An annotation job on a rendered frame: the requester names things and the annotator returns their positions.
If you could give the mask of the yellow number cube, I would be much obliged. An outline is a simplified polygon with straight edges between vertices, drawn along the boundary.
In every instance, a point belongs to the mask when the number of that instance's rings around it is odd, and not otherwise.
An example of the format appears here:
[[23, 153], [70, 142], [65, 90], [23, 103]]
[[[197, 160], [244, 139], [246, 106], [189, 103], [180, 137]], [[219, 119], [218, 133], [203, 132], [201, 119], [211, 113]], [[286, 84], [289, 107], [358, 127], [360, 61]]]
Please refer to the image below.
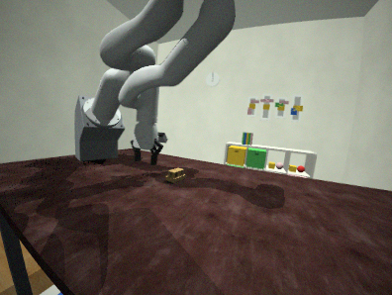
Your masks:
[[179, 171], [175, 169], [168, 170], [168, 177], [176, 178], [178, 177], [178, 173]]
[[183, 175], [184, 169], [182, 169], [182, 168], [175, 168], [175, 170], [178, 170], [178, 171], [179, 171], [178, 177], [181, 176], [181, 175]]

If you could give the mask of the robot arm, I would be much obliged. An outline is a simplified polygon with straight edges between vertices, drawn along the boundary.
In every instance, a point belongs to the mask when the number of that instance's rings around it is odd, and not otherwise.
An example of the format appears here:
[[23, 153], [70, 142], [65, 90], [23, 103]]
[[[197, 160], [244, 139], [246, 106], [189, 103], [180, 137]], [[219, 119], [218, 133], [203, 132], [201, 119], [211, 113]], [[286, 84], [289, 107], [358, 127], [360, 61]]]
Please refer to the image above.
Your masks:
[[180, 84], [235, 23], [235, 0], [204, 0], [195, 23], [164, 62], [155, 65], [155, 54], [146, 45], [168, 33], [183, 10], [184, 0], [149, 0], [137, 17], [104, 37], [100, 56], [111, 69], [104, 73], [95, 98], [84, 103], [90, 121], [114, 126], [121, 119], [122, 105], [137, 110], [137, 122], [157, 123], [159, 87]]

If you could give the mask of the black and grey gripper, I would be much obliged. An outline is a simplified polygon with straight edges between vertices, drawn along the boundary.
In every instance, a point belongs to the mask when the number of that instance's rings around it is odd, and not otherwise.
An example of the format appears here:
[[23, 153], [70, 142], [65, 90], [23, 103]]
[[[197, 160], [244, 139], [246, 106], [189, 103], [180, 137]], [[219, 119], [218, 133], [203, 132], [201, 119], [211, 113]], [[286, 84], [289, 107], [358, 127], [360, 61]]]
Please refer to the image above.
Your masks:
[[[157, 164], [157, 155], [163, 145], [158, 141], [157, 125], [137, 123], [134, 131], [134, 141], [131, 141], [135, 153], [135, 161], [141, 160], [141, 149], [150, 150], [150, 164]], [[158, 148], [157, 148], [158, 147]]]

